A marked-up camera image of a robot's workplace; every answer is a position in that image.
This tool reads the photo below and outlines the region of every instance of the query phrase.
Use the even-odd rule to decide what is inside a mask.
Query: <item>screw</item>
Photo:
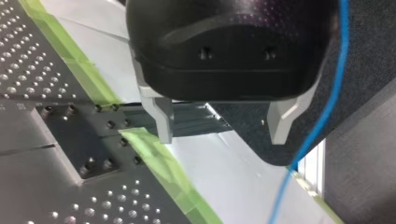
[[[81,166],[81,168],[79,168],[79,174],[80,175],[86,175],[87,173],[89,173],[91,170],[91,167],[87,164]]]
[[[70,105],[67,107],[65,115],[67,117],[70,117],[70,116],[76,114],[76,112],[77,112],[76,107],[74,105]]]
[[[122,147],[128,146],[128,141],[125,138],[121,138],[120,146],[122,146]]]
[[[114,123],[113,121],[109,120],[106,124],[106,127],[108,129],[113,129],[114,127],[116,127],[116,123]]]
[[[100,113],[100,112],[102,112],[102,106],[101,105],[95,105],[95,112],[96,113]]]
[[[118,105],[112,105],[111,106],[111,109],[113,110],[113,111],[117,111],[117,110],[119,110],[119,106]]]
[[[143,163],[143,160],[142,160],[141,157],[139,157],[139,156],[135,156],[135,157],[134,157],[134,164],[135,164],[135,165],[140,165],[140,164],[142,164],[142,163]]]
[[[107,159],[103,162],[103,168],[105,170],[109,170],[113,168],[113,166],[114,166],[114,161],[112,159]]]
[[[132,124],[132,122],[129,119],[125,119],[123,124],[125,127],[129,127]]]
[[[50,114],[52,114],[53,109],[51,106],[46,106],[43,108],[43,110],[41,111],[41,117],[43,119],[47,118]]]

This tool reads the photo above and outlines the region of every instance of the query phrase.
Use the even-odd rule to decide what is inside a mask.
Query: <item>white surface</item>
[[[115,0],[40,0],[48,13],[128,39],[125,7]]]
[[[125,9],[106,0],[42,0],[124,103],[140,102]]]
[[[286,168],[263,162],[234,131],[174,138],[167,146],[224,223],[268,221]],[[333,221],[292,179],[277,223]]]
[[[298,173],[319,196],[323,196],[326,139],[299,161]]]

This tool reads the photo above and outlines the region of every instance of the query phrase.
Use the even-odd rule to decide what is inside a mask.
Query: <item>green edge strip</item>
[[[344,221],[341,220],[341,218],[339,216],[337,216],[334,213],[334,211],[329,207],[329,205],[327,205],[325,202],[323,202],[323,200],[319,196],[314,197],[314,200],[332,218],[332,220],[336,224],[344,224]]]
[[[121,130],[120,134],[142,157],[150,171],[192,223],[222,223],[157,136],[145,128]]]
[[[107,86],[93,63],[56,18],[44,9],[40,0],[20,0],[20,3],[75,75],[91,100],[104,106],[119,104],[120,99],[117,94]]]

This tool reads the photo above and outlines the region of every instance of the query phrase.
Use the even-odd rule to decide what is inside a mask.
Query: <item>black plastic cover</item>
[[[186,101],[273,101],[316,81],[337,1],[129,0],[146,82]]]

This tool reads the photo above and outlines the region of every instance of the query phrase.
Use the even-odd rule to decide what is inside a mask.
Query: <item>blue wire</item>
[[[305,138],[303,144],[300,149],[297,151],[296,156],[291,162],[291,167],[283,179],[282,185],[280,186],[279,192],[276,197],[276,201],[274,204],[274,208],[272,210],[272,214],[270,219],[268,220],[268,224],[275,224],[276,218],[279,214],[279,208],[282,203],[282,199],[285,195],[286,187],[290,182],[291,173],[293,170],[297,169],[298,161],[306,154],[307,150],[311,148],[311,145],[314,143],[315,139],[318,137],[321,129],[326,124],[329,119],[332,110],[337,104],[338,98],[341,93],[341,86],[343,84],[344,78],[344,70],[347,63],[347,50],[349,45],[349,21],[348,21],[348,2],[347,0],[340,0],[340,21],[341,21],[341,51],[338,58],[337,70],[335,73],[335,80],[332,86],[332,92],[330,98],[324,107],[317,123],[314,126],[314,129],[311,133]]]

